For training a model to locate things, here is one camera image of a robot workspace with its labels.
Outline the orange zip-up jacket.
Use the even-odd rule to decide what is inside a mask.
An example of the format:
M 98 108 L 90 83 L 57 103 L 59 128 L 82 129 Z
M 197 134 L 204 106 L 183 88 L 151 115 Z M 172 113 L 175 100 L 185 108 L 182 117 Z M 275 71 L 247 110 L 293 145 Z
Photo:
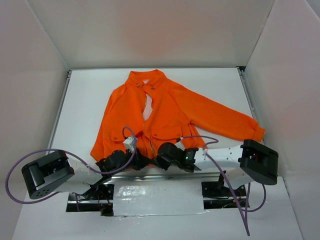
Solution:
M 153 158 L 163 143 L 182 138 L 186 148 L 202 147 L 198 129 L 229 139 L 263 139 L 265 130 L 250 116 L 174 82 L 158 70 L 132 71 L 110 95 L 91 156 L 100 161 L 124 151 L 135 135 L 143 156 Z

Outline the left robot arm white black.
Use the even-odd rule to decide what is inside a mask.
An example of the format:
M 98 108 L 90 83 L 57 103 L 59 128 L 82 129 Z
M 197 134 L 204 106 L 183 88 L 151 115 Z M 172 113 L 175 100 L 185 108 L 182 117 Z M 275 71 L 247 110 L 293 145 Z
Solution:
M 91 200 L 98 194 L 98 185 L 109 181 L 116 173 L 133 169 L 139 171 L 151 164 L 151 159 L 137 149 L 115 150 L 107 158 L 90 164 L 90 170 L 82 162 L 67 157 L 57 150 L 22 167 L 25 185 L 30 199 L 38 200 L 53 192 L 69 192 Z

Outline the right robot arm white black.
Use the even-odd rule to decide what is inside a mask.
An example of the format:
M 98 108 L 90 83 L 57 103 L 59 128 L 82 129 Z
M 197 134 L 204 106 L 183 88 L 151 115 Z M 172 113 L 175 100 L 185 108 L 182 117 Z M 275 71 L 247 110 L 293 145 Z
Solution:
M 246 139 L 241 145 L 227 148 L 202 149 L 199 147 L 183 148 L 176 144 L 163 143 L 155 157 L 155 162 L 162 169 L 176 166 L 188 173 L 220 167 L 226 171 L 227 178 L 217 184 L 218 192 L 230 195 L 241 185 L 257 182 L 274 186 L 278 182 L 279 154 L 261 143 Z

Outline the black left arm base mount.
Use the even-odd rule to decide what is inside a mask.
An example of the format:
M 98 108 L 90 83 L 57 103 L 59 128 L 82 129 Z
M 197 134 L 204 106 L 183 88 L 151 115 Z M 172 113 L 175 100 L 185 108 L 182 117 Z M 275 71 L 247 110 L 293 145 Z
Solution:
M 114 215 L 114 184 L 101 184 L 79 195 L 68 195 L 66 212 L 97 212 L 101 216 L 112 217 Z

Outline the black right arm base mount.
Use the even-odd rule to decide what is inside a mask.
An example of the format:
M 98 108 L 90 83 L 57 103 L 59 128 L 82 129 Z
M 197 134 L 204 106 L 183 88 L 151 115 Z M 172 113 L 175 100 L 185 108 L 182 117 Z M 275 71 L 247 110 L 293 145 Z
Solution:
M 230 189 L 224 186 L 222 176 L 218 181 L 203 181 L 201 187 L 205 210 L 237 208 Z

